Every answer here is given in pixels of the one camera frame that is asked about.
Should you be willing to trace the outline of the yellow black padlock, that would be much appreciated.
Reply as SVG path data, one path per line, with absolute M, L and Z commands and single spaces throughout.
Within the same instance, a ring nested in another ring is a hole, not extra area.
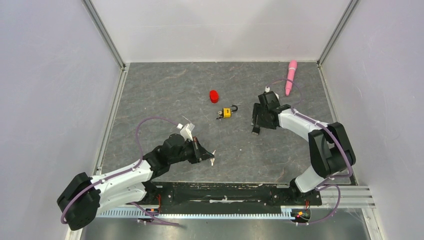
M 237 105 L 232 104 L 230 107 L 223 107 L 222 110 L 219 111 L 223 112 L 223 119 L 228 119 L 232 116 L 234 112 L 237 112 L 238 109 L 239 108 Z

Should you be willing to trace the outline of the metal key bunch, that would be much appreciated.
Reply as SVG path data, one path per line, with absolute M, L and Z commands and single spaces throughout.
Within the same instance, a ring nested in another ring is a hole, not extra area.
M 224 114 L 223 114 L 223 112 L 222 111 L 218 111 L 217 112 L 217 120 L 219 120 L 219 119 L 222 119 L 224 117 Z

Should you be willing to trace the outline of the pink pen-shaped stick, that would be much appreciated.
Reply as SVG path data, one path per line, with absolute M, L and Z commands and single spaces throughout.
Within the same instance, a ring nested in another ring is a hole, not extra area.
M 297 61 L 296 60 L 291 60 L 288 64 L 288 72 L 287 72 L 287 81 L 285 83 L 285 96 L 289 96 L 291 91 L 292 91 L 292 87 L 293 87 L 293 81 L 294 81 L 294 77 L 295 77 L 295 73 L 297 70 Z

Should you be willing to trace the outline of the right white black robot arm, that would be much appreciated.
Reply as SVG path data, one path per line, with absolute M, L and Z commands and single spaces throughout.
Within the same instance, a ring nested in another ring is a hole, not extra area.
M 290 182 L 289 199 L 302 204 L 313 190 L 320 190 L 328 180 L 349 178 L 356 156 L 345 127 L 339 123 L 318 121 L 300 113 L 291 105 L 280 104 L 273 91 L 258 95 L 252 110 L 252 133 L 261 129 L 282 128 L 307 141 L 310 166 Z

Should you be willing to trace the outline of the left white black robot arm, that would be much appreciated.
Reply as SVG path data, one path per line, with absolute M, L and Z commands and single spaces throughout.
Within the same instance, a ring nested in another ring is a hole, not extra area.
M 76 231 L 115 207 L 140 201 L 151 204 L 157 198 L 152 180 L 167 173 L 171 165 L 184 161 L 198 164 L 214 157 L 196 137 L 172 134 L 141 159 L 120 169 L 101 175 L 75 175 L 56 201 L 62 212 L 60 221 Z

